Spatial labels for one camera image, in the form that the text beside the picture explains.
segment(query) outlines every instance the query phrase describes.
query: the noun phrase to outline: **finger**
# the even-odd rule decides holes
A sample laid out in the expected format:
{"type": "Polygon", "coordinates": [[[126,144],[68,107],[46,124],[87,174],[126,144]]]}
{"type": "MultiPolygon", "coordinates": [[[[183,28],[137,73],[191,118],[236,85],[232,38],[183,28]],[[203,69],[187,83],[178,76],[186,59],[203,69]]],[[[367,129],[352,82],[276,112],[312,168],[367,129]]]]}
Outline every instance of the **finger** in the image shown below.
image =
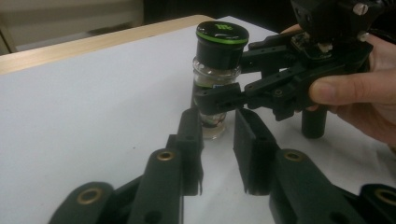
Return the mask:
{"type": "Polygon", "coordinates": [[[302,30],[299,24],[292,25],[288,29],[282,31],[281,34],[292,32],[292,31],[297,31],[297,30],[302,30]]]}
{"type": "Polygon", "coordinates": [[[396,45],[374,35],[369,35],[367,42],[374,46],[369,60],[371,71],[396,68],[396,45]]]}
{"type": "Polygon", "coordinates": [[[323,77],[309,89],[311,99],[324,105],[396,104],[396,69],[376,73],[323,77]]]}

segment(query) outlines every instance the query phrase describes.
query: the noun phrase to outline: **black cylinder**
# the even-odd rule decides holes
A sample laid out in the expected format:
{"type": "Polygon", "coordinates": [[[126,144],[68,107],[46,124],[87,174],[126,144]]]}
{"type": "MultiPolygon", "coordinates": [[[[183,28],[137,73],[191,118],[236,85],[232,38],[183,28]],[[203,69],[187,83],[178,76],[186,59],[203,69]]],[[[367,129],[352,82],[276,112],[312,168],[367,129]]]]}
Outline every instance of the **black cylinder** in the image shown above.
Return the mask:
{"type": "Polygon", "coordinates": [[[306,138],[320,138],[326,126],[327,106],[320,105],[317,110],[303,110],[301,132],[306,138]]]}

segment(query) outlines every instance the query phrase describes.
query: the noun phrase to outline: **wooden edge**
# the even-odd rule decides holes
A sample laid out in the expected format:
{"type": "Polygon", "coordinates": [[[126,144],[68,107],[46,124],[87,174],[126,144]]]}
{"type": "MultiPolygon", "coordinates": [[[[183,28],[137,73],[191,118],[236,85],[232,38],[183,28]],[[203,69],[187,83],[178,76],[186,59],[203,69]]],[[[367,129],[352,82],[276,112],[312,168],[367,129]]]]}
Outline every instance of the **wooden edge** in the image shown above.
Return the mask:
{"type": "Polygon", "coordinates": [[[56,62],[80,54],[113,47],[119,44],[136,41],[154,35],[169,33],[199,24],[203,21],[212,20],[212,18],[202,15],[189,16],[171,21],[163,21],[146,26],[140,26],[106,35],[88,37],[85,39],[70,41],[40,49],[30,49],[22,52],[3,55],[0,56],[0,75],[38,66],[44,63],[56,62]]]}

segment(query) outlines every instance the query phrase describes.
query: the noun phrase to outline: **hole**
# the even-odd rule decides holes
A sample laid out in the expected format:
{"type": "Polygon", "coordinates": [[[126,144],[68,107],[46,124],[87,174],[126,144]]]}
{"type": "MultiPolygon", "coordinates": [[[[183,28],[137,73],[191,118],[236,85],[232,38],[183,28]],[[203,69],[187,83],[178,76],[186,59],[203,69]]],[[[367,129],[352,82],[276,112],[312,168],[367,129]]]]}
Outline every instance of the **hole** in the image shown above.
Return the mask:
{"type": "Polygon", "coordinates": [[[170,151],[164,151],[157,155],[157,159],[160,161],[170,161],[175,157],[175,154],[170,151]]]}
{"type": "Polygon", "coordinates": [[[342,213],[339,212],[332,212],[330,214],[330,219],[332,222],[337,223],[337,224],[348,224],[349,219],[342,213]]]}
{"type": "Polygon", "coordinates": [[[384,203],[396,206],[396,192],[388,189],[376,189],[375,196],[384,203]]]}
{"type": "Polygon", "coordinates": [[[302,161],[304,157],[303,154],[289,151],[285,153],[285,158],[289,161],[302,161]]]}
{"type": "Polygon", "coordinates": [[[102,193],[99,188],[86,189],[78,195],[77,202],[84,205],[94,203],[102,197],[102,193]]]}
{"type": "Polygon", "coordinates": [[[151,211],[145,215],[145,222],[148,224],[160,223],[163,216],[159,211],[151,211]]]}

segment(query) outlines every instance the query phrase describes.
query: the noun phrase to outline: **metal screw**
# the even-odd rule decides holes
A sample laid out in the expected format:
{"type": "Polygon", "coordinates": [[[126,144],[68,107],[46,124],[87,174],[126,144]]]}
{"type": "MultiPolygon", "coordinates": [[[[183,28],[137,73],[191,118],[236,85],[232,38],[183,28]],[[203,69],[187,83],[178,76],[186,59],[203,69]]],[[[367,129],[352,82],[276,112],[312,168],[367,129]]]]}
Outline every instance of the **metal screw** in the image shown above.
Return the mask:
{"type": "Polygon", "coordinates": [[[368,10],[369,7],[363,3],[358,3],[353,7],[353,12],[358,16],[363,16],[368,10]]]}
{"type": "Polygon", "coordinates": [[[275,94],[276,96],[280,96],[280,95],[283,94],[283,91],[280,90],[280,89],[278,89],[278,90],[275,90],[275,91],[274,91],[274,94],[275,94]]]}
{"type": "Polygon", "coordinates": [[[365,31],[360,31],[357,36],[358,40],[361,42],[365,42],[368,37],[369,37],[369,33],[365,31]]]}

